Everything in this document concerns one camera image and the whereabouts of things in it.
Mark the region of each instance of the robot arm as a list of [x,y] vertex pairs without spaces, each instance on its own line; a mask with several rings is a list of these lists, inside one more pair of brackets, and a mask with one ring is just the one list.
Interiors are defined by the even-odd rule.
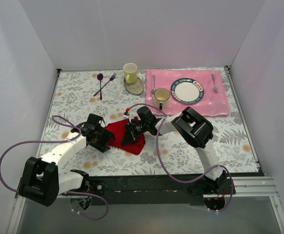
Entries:
[[69,141],[78,135],[77,130],[73,129],[66,143],[58,145],[39,158],[29,158],[20,179],[19,194],[45,206],[50,206],[59,194],[84,187],[84,179],[89,176],[87,173],[71,170],[59,175],[59,168],[62,168],[71,157],[87,145],[101,152],[110,149],[106,144],[115,136],[101,126],[102,121],[102,117],[90,114],[87,122],[77,125],[81,129],[82,136]]
[[[156,118],[146,107],[137,111],[140,120],[132,120],[127,124],[127,132],[123,140],[124,144],[132,143],[139,139],[141,133],[149,131],[156,135],[163,119]],[[213,144],[212,124],[190,107],[185,108],[181,113],[167,117],[160,128],[160,135],[177,130],[185,141],[197,151],[203,164],[204,171],[215,165],[219,165]],[[206,174],[205,180],[208,188],[212,191],[219,191],[227,178],[226,172],[221,167],[216,167]]]

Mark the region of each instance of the yellow mug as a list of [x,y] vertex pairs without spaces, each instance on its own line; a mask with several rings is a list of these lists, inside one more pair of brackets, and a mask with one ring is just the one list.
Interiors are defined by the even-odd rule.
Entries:
[[134,84],[138,78],[138,67],[134,63],[127,63],[123,66],[124,78],[127,84]]

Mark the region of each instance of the pink placemat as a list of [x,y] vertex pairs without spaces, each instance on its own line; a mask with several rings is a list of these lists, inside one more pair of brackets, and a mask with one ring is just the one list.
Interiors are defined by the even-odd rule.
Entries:
[[[213,81],[211,74],[214,74],[216,86],[218,89],[217,93],[213,92]],[[220,71],[206,71],[206,70],[146,70],[146,104],[153,105],[153,94],[152,89],[153,75],[156,75],[155,87],[165,88],[171,92],[171,85],[174,81],[180,78],[191,78],[197,80],[204,88],[204,96],[199,102],[186,105],[177,102],[172,95],[170,95],[169,105],[163,109],[163,111],[169,115],[173,116],[184,110],[185,107],[190,106],[202,116],[213,117],[213,116],[228,116],[230,115],[230,105],[224,86],[222,83]],[[152,113],[156,115],[161,115],[160,112],[151,108]]]

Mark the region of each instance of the fork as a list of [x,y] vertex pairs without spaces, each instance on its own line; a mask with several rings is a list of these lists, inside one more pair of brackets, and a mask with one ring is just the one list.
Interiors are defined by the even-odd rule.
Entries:
[[214,87],[212,88],[214,93],[217,93],[218,92],[218,89],[216,87],[216,82],[215,82],[215,76],[214,74],[211,74],[211,78],[212,78],[212,81],[214,82]]
[[[107,85],[110,81],[113,81],[115,77],[116,77],[116,73],[112,75],[112,77],[109,79],[109,81],[105,85]],[[100,88],[100,90],[98,90],[93,96],[95,97],[105,87],[105,85],[103,85],[103,87]]]

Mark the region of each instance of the glass panel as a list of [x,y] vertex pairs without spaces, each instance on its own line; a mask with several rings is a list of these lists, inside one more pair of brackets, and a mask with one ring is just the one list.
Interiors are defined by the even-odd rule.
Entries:
[[[50,207],[26,200],[18,233],[280,233],[269,197],[234,197],[220,214],[200,209],[187,204],[111,205],[104,219],[93,221],[71,212],[68,198],[58,198]],[[104,210],[92,206],[87,213],[100,216]]]

